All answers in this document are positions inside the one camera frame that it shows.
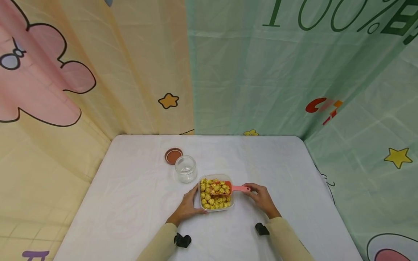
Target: empty glass jar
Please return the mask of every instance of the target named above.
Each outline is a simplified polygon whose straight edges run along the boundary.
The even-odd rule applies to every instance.
[[[176,160],[174,165],[177,178],[180,182],[190,183],[197,176],[196,161],[188,155],[183,155]]]

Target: jar lid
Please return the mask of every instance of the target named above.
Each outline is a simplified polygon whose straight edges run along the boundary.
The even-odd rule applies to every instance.
[[[183,152],[179,148],[171,148],[167,150],[166,154],[164,155],[164,158],[166,159],[166,162],[170,165],[175,165],[176,160],[183,156]]]

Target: white tablecloth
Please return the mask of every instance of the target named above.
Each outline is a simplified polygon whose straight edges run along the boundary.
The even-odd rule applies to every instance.
[[[197,162],[195,182],[176,180],[164,160],[172,147]],[[184,193],[208,174],[234,185],[265,185],[317,261],[362,260],[304,143],[293,136],[116,137],[83,200],[55,261],[133,261],[177,208]],[[275,260],[269,236],[254,228],[267,218],[240,192],[235,206],[180,225],[187,249],[170,260]]]

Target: yellow flower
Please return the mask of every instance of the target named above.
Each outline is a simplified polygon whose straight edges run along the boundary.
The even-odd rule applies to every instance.
[[[255,129],[252,129],[249,132],[244,132],[244,135],[247,135],[247,136],[257,136],[258,133],[255,132]]]

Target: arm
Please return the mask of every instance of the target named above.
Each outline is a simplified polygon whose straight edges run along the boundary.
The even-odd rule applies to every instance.
[[[252,198],[255,204],[270,219],[266,227],[270,232],[273,246],[283,261],[314,261],[314,258],[302,245],[292,227],[282,218],[280,212],[274,206],[267,188],[254,183],[246,183],[243,186],[250,187],[251,191],[256,192],[256,194],[252,192],[244,193]]]
[[[176,245],[174,237],[181,222],[196,214],[205,214],[201,208],[193,207],[193,197],[198,189],[198,184],[184,194],[183,200],[176,211],[167,219],[151,242],[145,247],[136,261],[166,261],[174,253]]]
[[[174,254],[176,245],[174,237],[177,235],[177,227],[173,223],[164,224],[151,242],[145,247],[136,261],[165,261]]]
[[[270,232],[273,246],[283,261],[314,261],[284,218],[270,219],[266,227]]]

